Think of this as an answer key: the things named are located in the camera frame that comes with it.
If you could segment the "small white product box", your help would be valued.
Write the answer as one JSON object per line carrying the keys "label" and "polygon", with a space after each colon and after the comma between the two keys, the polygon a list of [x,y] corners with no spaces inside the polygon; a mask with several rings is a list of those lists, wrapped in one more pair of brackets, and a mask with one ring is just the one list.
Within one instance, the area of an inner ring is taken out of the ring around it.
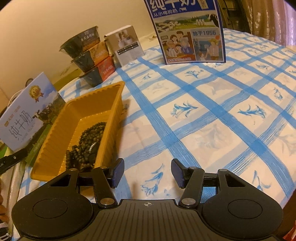
{"label": "small white product box", "polygon": [[137,34],[132,25],[126,25],[104,35],[107,47],[121,67],[144,56]]}

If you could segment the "middle black instant noodle bowl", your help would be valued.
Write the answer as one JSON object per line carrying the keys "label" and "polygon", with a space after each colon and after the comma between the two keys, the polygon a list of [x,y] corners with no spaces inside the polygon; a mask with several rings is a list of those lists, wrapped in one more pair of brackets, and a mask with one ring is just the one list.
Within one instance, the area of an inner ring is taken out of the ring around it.
{"label": "middle black instant noodle bowl", "polygon": [[71,62],[79,67],[84,73],[90,71],[100,62],[109,56],[109,51],[105,41],[96,44],[89,50],[83,52]]}

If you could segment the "blue checked tablecloth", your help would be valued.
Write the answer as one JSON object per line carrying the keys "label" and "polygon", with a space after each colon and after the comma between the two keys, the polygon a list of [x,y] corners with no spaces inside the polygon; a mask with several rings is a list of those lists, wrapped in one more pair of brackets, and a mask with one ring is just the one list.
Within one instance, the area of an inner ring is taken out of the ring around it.
{"label": "blue checked tablecloth", "polygon": [[[111,163],[125,162],[112,190],[117,206],[99,210],[70,237],[20,237],[14,225],[14,240],[276,240],[219,236],[196,211],[178,205],[184,189],[171,173],[172,159],[206,173],[227,169],[281,208],[295,191],[295,54],[247,33],[224,30],[224,37],[225,63],[166,65],[154,46],[98,87],[84,80],[65,87],[61,95],[68,102],[125,83]],[[66,151],[65,171],[98,168],[105,126],[82,132]],[[48,182],[33,180],[31,171],[18,201]]]}

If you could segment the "top black instant noodle bowl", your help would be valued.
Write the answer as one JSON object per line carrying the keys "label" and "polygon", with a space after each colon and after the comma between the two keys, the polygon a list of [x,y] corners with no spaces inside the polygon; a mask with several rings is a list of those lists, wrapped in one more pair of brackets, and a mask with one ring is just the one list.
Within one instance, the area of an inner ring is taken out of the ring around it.
{"label": "top black instant noodle bowl", "polygon": [[60,52],[64,52],[71,58],[76,58],[80,54],[94,47],[100,42],[98,27],[94,26],[71,37],[60,46]]}

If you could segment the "light blue milk carton box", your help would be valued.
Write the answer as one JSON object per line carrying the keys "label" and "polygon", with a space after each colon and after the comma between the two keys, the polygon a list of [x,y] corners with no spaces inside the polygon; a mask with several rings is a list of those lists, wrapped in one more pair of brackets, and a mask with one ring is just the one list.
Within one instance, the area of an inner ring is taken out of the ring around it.
{"label": "light blue milk carton box", "polygon": [[1,141],[13,152],[32,147],[65,105],[45,73],[21,91],[1,116]]}

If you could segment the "pink shiny curtain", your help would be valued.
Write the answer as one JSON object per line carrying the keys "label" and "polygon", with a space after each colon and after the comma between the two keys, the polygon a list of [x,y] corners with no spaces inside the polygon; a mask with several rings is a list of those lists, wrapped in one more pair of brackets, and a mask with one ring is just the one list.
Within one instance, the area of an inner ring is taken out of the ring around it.
{"label": "pink shiny curtain", "polygon": [[283,46],[295,45],[295,1],[239,1],[244,30]]}

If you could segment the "bottom black instant noodle bowl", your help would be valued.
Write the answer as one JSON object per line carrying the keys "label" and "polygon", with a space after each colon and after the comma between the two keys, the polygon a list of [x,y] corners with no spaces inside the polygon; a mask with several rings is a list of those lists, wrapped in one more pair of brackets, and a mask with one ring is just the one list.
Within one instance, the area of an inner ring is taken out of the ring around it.
{"label": "bottom black instant noodle bowl", "polygon": [[81,75],[79,78],[86,81],[91,87],[96,87],[115,72],[112,55],[98,63],[94,68]]}

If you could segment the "orange plastic tray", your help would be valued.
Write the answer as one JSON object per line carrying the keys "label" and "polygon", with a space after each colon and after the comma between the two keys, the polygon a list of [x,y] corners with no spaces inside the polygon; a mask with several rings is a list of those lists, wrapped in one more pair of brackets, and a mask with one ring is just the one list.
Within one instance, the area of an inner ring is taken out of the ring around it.
{"label": "orange plastic tray", "polygon": [[82,132],[105,122],[95,167],[108,166],[116,153],[115,140],[123,109],[123,81],[68,101],[51,127],[31,171],[31,178],[50,181],[66,170],[66,151],[78,144]]}

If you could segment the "dark blue milk carton box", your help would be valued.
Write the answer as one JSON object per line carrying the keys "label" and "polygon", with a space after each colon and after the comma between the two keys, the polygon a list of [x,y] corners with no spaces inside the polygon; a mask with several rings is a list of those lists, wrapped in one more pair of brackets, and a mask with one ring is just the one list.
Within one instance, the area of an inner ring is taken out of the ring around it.
{"label": "dark blue milk carton box", "polygon": [[166,64],[226,61],[217,1],[148,0],[145,5]]}

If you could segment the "black instant noodle bowl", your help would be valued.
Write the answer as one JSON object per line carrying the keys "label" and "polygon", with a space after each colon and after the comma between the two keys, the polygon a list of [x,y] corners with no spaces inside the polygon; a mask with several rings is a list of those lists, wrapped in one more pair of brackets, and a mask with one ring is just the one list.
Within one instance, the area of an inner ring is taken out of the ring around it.
{"label": "black instant noodle bowl", "polygon": [[105,41],[96,44],[89,50],[83,52],[71,62],[79,67],[84,73],[90,71],[100,62],[109,56],[109,51]]}
{"label": "black instant noodle bowl", "polygon": [[100,42],[98,27],[94,26],[71,37],[60,46],[60,52],[64,52],[71,58],[76,58],[80,54],[94,47]]}
{"label": "black instant noodle bowl", "polygon": [[81,75],[79,78],[86,81],[91,87],[96,87],[115,72],[112,55],[98,63],[94,68]]}

